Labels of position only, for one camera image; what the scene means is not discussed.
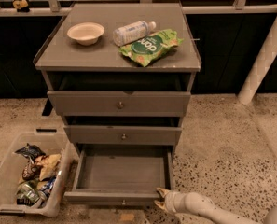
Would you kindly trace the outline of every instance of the bottle cap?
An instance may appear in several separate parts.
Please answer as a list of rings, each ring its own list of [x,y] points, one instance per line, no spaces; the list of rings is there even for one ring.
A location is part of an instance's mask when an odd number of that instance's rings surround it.
[[[148,25],[149,25],[150,31],[154,31],[157,26],[157,24],[154,21],[150,22]]]

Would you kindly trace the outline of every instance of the water bottle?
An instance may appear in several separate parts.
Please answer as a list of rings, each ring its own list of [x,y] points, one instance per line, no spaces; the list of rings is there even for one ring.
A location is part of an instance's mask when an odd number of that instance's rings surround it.
[[[113,32],[113,40],[119,47],[149,35],[156,28],[155,22],[138,21]]]

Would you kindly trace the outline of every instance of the white bowl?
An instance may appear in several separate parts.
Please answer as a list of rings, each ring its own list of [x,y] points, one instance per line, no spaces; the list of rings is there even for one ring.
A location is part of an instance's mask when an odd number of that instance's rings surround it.
[[[96,43],[103,33],[103,26],[93,22],[77,24],[67,31],[67,35],[71,39],[84,46]]]

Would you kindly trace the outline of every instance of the white plastic bin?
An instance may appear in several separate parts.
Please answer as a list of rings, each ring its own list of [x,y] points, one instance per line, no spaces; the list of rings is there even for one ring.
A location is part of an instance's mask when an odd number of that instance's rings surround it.
[[[18,181],[27,159],[16,154],[15,151],[27,143],[39,146],[48,155],[62,153],[59,173],[47,204],[43,208],[16,205]],[[71,164],[70,148],[71,144],[65,133],[21,133],[11,144],[0,163],[0,215],[40,214],[46,217],[56,217],[60,210]]]

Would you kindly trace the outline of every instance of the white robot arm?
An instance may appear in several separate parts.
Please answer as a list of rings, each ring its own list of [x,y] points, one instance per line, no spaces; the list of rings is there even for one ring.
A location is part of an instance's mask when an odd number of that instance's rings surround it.
[[[164,202],[155,201],[156,206],[172,215],[190,213],[210,219],[216,224],[258,224],[217,207],[211,199],[196,192],[181,193],[162,188],[157,188],[157,191]],[[277,207],[268,213],[264,223],[277,224]]]

